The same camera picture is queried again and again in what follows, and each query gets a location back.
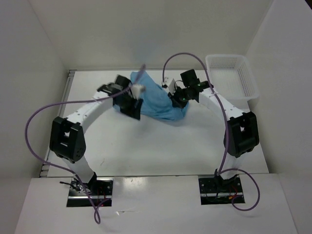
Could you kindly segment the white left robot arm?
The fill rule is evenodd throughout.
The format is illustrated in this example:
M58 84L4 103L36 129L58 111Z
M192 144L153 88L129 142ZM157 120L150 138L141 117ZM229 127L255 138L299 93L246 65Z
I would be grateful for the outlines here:
M119 107L122 114L139 120L143 104L140 96L145 90L144 85L118 75L114 82L98 87L90 102L67 117L53 120L49 148L66 163L77 181L81 181L80 189L85 194L95 193L101 184L85 158L84 134L95 120L114 106Z

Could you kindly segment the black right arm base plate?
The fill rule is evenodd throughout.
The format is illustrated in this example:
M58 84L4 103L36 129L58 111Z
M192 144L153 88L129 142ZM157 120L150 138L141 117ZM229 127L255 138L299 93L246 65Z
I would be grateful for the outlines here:
M230 182L220 185L213 175L198 178L201 205L225 205L245 203L241 180L234 176Z

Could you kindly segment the light blue mesh shorts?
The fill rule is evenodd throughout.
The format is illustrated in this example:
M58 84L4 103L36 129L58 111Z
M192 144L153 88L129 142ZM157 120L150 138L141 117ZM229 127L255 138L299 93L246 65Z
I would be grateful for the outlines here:
M182 109L173 107L167 92L148 73L144 72L137 84L146 87L140 96L143 99L141 114L163 121L178 121L186 116L188 106Z

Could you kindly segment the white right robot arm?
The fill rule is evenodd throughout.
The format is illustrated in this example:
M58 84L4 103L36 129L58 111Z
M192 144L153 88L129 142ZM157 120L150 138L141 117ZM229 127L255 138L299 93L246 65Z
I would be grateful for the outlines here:
M173 78L163 78L174 107L184 108L190 100L214 112L224 123L224 155L214 173L217 192L226 191L234 183L237 170L246 155L259 144L258 126L253 112L244 112L220 95L209 81L200 81L193 69L181 73L183 87Z

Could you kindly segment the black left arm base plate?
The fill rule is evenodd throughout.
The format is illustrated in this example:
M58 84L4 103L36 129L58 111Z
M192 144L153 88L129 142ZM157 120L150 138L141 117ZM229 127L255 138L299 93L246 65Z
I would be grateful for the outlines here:
M95 188L89 189L89 187L86 186L87 192L95 206L112 206L113 182L114 179L112 177L98 177ZM75 178L72 178L70 183L63 181L60 183L69 186L66 207L76 208L92 206L88 196L83 190L83 187Z

